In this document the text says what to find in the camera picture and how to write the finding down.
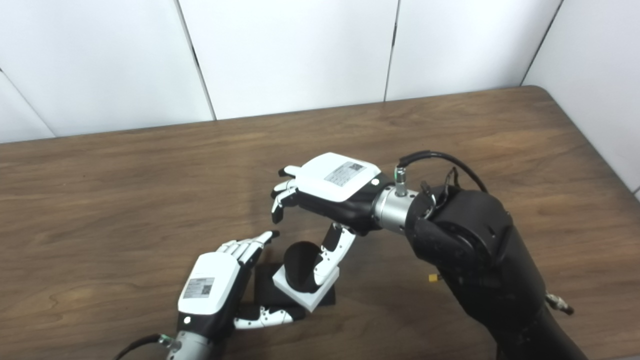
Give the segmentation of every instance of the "silver cylindrical joint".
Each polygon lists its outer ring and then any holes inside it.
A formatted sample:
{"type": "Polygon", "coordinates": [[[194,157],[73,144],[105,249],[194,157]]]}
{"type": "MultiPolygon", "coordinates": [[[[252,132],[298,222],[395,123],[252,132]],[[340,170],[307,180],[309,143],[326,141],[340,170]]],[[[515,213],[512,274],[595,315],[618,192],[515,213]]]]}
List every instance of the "silver cylindrical joint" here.
{"type": "Polygon", "coordinates": [[[397,167],[394,175],[396,178],[396,195],[400,197],[406,196],[406,169],[403,167],[397,167]]]}
{"type": "Polygon", "coordinates": [[[374,204],[374,218],[378,225],[389,231],[404,235],[404,222],[409,206],[418,195],[413,190],[406,190],[405,196],[398,196],[395,186],[388,186],[380,193],[374,204]]]}
{"type": "Polygon", "coordinates": [[[180,347],[170,349],[167,360],[208,360],[213,350],[211,341],[193,332],[180,331],[176,341],[180,347]]]}

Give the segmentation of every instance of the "black cable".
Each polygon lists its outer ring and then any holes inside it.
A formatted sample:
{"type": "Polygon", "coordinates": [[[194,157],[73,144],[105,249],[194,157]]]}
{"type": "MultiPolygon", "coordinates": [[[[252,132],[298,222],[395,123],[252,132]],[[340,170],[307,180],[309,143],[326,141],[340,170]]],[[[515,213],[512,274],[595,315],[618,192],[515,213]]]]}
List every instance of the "black cable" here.
{"type": "Polygon", "coordinates": [[[422,160],[422,159],[429,159],[429,158],[440,158],[440,159],[447,160],[451,163],[454,163],[455,165],[460,167],[462,171],[464,171],[465,173],[467,173],[467,175],[469,175],[471,180],[473,180],[478,185],[480,190],[486,193],[489,192],[486,189],[486,186],[484,185],[482,180],[480,180],[480,177],[478,177],[478,175],[476,175],[476,173],[473,170],[471,170],[471,168],[468,167],[467,164],[465,164],[458,158],[455,158],[454,156],[445,154],[444,152],[437,152],[437,151],[431,151],[431,150],[414,152],[413,154],[409,154],[407,156],[403,156],[402,158],[400,158],[400,162],[398,163],[397,167],[407,167],[410,163],[413,163],[415,161],[422,160]]]}
{"type": "Polygon", "coordinates": [[[139,348],[142,345],[157,343],[160,340],[160,336],[160,334],[148,335],[144,338],[140,338],[132,342],[131,344],[129,344],[129,346],[122,349],[122,351],[119,352],[118,355],[113,358],[113,360],[120,360],[124,355],[127,355],[128,352],[134,350],[135,348],[139,348]]]}

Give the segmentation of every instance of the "robot finger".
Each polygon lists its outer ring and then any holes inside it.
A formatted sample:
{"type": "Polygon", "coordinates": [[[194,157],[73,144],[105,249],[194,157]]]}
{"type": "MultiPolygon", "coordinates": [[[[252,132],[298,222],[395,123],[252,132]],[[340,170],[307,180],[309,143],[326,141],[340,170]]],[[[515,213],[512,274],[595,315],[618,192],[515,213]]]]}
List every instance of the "robot finger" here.
{"type": "Polygon", "coordinates": [[[301,320],[306,315],[302,307],[241,306],[234,325],[236,329],[260,329],[301,320]]]}
{"type": "Polygon", "coordinates": [[[271,239],[276,238],[280,235],[279,231],[266,231],[262,235],[249,239],[249,246],[244,250],[244,253],[240,255],[238,258],[238,262],[241,265],[253,266],[258,261],[260,254],[262,254],[262,249],[265,244],[271,242],[271,239]]]}
{"type": "Polygon", "coordinates": [[[236,249],[239,247],[240,247],[240,244],[236,241],[235,243],[230,244],[229,247],[227,247],[223,252],[227,254],[233,254],[234,251],[236,251],[236,249]]]}
{"type": "Polygon", "coordinates": [[[301,169],[301,167],[288,165],[288,166],[278,170],[278,175],[280,177],[284,177],[284,176],[296,177],[296,175],[298,175],[298,172],[300,172],[300,169],[301,169]]]}
{"type": "Polygon", "coordinates": [[[240,257],[244,254],[245,250],[249,247],[250,244],[251,243],[247,240],[239,241],[238,247],[233,251],[233,253],[231,253],[231,255],[234,258],[240,260],[240,257]]]}
{"type": "Polygon", "coordinates": [[[322,249],[320,254],[322,260],[314,268],[314,280],[318,286],[324,284],[329,278],[329,275],[349,251],[355,238],[356,235],[348,228],[338,223],[331,225],[320,248],[322,249]]]}
{"type": "Polygon", "coordinates": [[[297,187],[298,186],[296,185],[296,180],[295,179],[287,180],[287,181],[285,181],[283,183],[277,184],[273,188],[273,190],[271,191],[271,198],[275,199],[276,196],[279,193],[281,193],[281,192],[283,192],[285,190],[288,190],[288,189],[291,189],[291,188],[297,188],[297,187]]]}
{"type": "Polygon", "coordinates": [[[227,241],[226,243],[220,245],[220,247],[216,250],[216,252],[226,252],[227,249],[235,243],[237,243],[236,240],[227,241]]]}
{"type": "Polygon", "coordinates": [[[297,203],[296,196],[297,188],[290,188],[276,196],[273,201],[273,207],[271,208],[271,220],[274,224],[279,223],[284,217],[285,206],[295,206],[297,203]]]}

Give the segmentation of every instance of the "wall seam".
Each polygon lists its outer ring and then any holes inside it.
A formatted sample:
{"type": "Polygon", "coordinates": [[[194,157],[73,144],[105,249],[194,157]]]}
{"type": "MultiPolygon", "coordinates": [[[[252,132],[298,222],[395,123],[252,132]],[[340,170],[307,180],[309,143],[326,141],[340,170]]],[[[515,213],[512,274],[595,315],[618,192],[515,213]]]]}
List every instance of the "wall seam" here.
{"type": "Polygon", "coordinates": [[[49,132],[54,136],[54,137],[59,137],[58,134],[56,134],[55,131],[53,131],[53,129],[51,128],[51,126],[49,126],[49,124],[42,118],[42,116],[40,116],[40,114],[36,111],[36,109],[33,107],[33,105],[27,100],[26,97],[24,97],[24,94],[20,91],[20,89],[18,89],[17,86],[15,86],[15,84],[13,83],[13,81],[11,81],[11,78],[9,77],[9,75],[2,71],[2,69],[0,69],[0,72],[2,72],[4,74],[4,76],[6,76],[6,79],[9,81],[9,84],[11,84],[11,86],[13,86],[13,88],[15,89],[15,91],[18,92],[18,94],[20,95],[20,97],[22,98],[22,100],[24,100],[24,102],[26,102],[26,104],[31,108],[31,111],[33,111],[34,114],[36,114],[36,116],[38,117],[38,119],[40,119],[40,121],[42,121],[42,123],[44,124],[44,126],[47,128],[47,130],[49,130],[49,132]]]}
{"type": "Polygon", "coordinates": [[[184,13],[182,12],[180,1],[173,0],[173,2],[175,3],[175,8],[178,11],[178,18],[180,18],[180,23],[182,24],[182,30],[184,30],[184,36],[187,39],[187,45],[189,46],[189,49],[191,50],[191,55],[193,56],[193,63],[196,65],[196,72],[198,73],[198,77],[200,78],[200,84],[202,85],[204,96],[207,99],[207,105],[209,106],[209,111],[211,111],[211,117],[213,118],[213,121],[216,121],[218,118],[216,117],[216,112],[213,109],[213,102],[211,101],[211,96],[209,95],[209,89],[207,88],[207,83],[204,81],[204,76],[202,75],[200,62],[198,61],[198,56],[196,55],[196,49],[193,47],[193,42],[191,41],[191,34],[189,33],[187,22],[184,19],[184,13]]]}
{"type": "Polygon", "coordinates": [[[551,29],[551,26],[553,26],[554,21],[556,21],[556,17],[558,16],[558,12],[560,11],[560,7],[562,7],[563,3],[564,3],[564,0],[560,0],[560,3],[558,4],[558,7],[556,8],[556,12],[554,13],[554,16],[551,18],[551,22],[549,22],[549,26],[547,26],[547,30],[545,31],[545,34],[542,36],[542,40],[540,40],[540,44],[538,44],[538,48],[536,49],[536,53],[533,55],[533,58],[531,59],[531,62],[529,63],[529,66],[527,67],[527,71],[525,71],[524,76],[522,77],[522,80],[520,82],[520,86],[522,86],[522,84],[524,84],[524,79],[527,78],[527,75],[529,74],[529,70],[531,70],[531,66],[533,66],[533,62],[536,61],[536,58],[538,57],[538,53],[540,52],[540,48],[542,47],[542,44],[544,44],[545,39],[547,38],[547,35],[549,34],[549,30],[551,29]]]}
{"type": "Polygon", "coordinates": [[[389,89],[389,75],[391,75],[391,61],[394,57],[394,49],[396,48],[396,35],[398,30],[398,17],[400,15],[400,1],[398,0],[398,6],[396,7],[396,21],[394,22],[394,35],[391,39],[391,52],[389,52],[389,65],[387,67],[387,80],[385,82],[385,95],[382,97],[382,101],[387,101],[387,90],[389,89]]]}

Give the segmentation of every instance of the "label sticker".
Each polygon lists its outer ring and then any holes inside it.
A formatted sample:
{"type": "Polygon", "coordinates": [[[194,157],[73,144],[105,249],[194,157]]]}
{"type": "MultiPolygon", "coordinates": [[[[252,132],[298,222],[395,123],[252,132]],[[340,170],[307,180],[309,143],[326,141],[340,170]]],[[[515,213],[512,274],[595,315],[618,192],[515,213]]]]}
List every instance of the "label sticker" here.
{"type": "Polygon", "coordinates": [[[324,180],[343,187],[349,180],[353,179],[364,169],[366,169],[366,167],[352,161],[347,161],[332,171],[331,174],[327,175],[324,180]]]}
{"type": "Polygon", "coordinates": [[[211,294],[211,286],[215,277],[201,277],[189,280],[183,299],[206,299],[211,294]]]}

